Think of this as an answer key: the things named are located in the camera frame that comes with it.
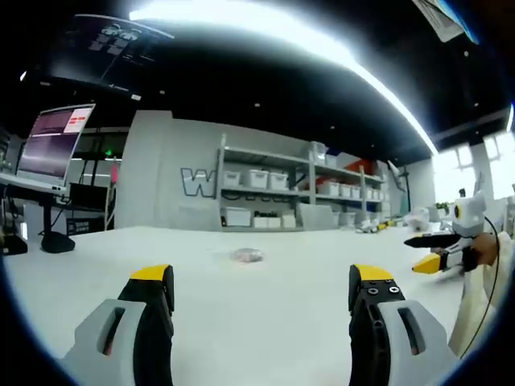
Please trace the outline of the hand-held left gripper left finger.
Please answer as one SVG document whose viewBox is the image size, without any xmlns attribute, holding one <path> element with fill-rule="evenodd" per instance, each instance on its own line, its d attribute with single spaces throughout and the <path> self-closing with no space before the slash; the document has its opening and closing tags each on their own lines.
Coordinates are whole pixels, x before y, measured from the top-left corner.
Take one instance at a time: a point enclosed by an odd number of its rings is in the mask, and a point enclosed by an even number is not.
<svg viewBox="0 0 515 386">
<path fill-rule="evenodd" d="M 172 385 L 174 310 L 173 267 L 140 269 L 75 329 L 60 364 L 79 385 Z"/>
</svg>

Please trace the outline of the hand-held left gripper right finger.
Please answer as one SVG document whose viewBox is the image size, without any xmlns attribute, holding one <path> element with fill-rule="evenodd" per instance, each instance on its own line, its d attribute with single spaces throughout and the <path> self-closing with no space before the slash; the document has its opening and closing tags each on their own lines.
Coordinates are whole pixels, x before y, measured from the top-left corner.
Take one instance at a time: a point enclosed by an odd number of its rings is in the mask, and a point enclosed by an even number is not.
<svg viewBox="0 0 515 386">
<path fill-rule="evenodd" d="M 459 362 L 447 333 L 384 269 L 349 268 L 351 385 L 436 385 Z"/>
</svg>

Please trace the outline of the person's right hand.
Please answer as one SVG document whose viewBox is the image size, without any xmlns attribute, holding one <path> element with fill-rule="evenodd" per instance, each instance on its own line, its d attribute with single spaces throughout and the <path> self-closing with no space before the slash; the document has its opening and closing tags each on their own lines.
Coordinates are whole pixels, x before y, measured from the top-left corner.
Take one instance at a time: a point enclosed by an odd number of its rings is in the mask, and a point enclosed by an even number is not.
<svg viewBox="0 0 515 386">
<path fill-rule="evenodd" d="M 470 272 L 479 265 L 493 266 L 500 250 L 496 235 L 481 233 L 472 239 L 472 244 L 463 250 L 463 271 Z"/>
</svg>

